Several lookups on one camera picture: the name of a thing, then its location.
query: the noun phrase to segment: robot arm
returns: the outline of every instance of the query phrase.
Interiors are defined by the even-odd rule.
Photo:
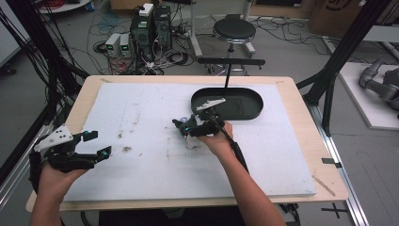
[[[238,161],[243,165],[243,167],[248,171],[246,160],[241,152],[240,146],[237,142],[235,142],[229,134],[223,128],[225,122],[220,119],[219,115],[215,111],[214,106],[225,102],[224,98],[214,101],[207,101],[205,104],[201,106],[197,106],[197,110],[200,111],[198,117],[203,121],[203,124],[198,125],[196,116],[191,115],[190,120],[188,121],[177,121],[172,120],[175,126],[179,129],[180,133],[184,137],[201,137],[207,135],[215,135],[219,132],[222,132],[226,139],[229,141],[232,150],[234,151],[235,156]]]
[[[363,73],[360,75],[359,85],[364,89],[369,89],[378,94],[379,98],[384,101],[391,102],[396,99],[398,95],[398,88],[393,84],[389,83],[378,83],[373,78],[378,74],[378,69],[382,65],[384,61],[382,58],[377,59],[373,64],[366,68]],[[395,71],[388,71],[385,76],[399,76],[399,74],[395,75]]]
[[[48,161],[55,170],[69,172],[72,170],[92,169],[94,165],[107,159],[111,154],[111,146],[101,149],[94,154],[80,154],[75,152],[76,145],[82,139],[86,142],[97,137],[97,131],[72,135],[68,127],[64,124],[48,137],[41,137],[29,155],[29,180],[34,190],[38,192],[39,189],[42,161]],[[43,149],[48,150],[42,159],[40,151]]]

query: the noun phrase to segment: stool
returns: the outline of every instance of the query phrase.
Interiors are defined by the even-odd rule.
[[[245,44],[253,40],[255,37],[256,28],[253,24],[248,21],[241,20],[240,18],[228,17],[215,23],[214,35],[227,43],[230,44],[230,48],[227,53],[227,58],[232,57],[234,52],[234,44]],[[223,66],[223,71],[215,74],[220,75],[229,70],[229,66]],[[242,66],[241,69],[232,70],[234,72],[242,71],[243,75],[246,75],[247,71]]]

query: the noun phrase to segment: human arm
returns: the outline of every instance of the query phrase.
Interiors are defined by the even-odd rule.
[[[231,124],[225,121],[224,128],[232,137]],[[208,146],[226,171],[246,225],[285,225],[279,211],[237,160],[229,141],[222,133],[198,139]]]
[[[39,192],[33,206],[31,226],[61,225],[59,205],[64,200],[73,182],[86,172],[76,169],[64,173],[44,163],[39,183]]]

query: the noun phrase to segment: black oval dish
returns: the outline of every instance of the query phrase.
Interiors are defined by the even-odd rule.
[[[226,102],[216,105],[215,110],[226,121],[253,120],[263,109],[262,97],[252,89],[205,88],[196,91],[191,97],[191,110],[197,115],[197,106],[221,98],[226,99]]]

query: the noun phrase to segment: stool seat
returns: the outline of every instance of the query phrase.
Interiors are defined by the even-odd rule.
[[[225,18],[215,23],[215,36],[228,43],[248,43],[255,37],[256,28],[248,21],[239,18]]]

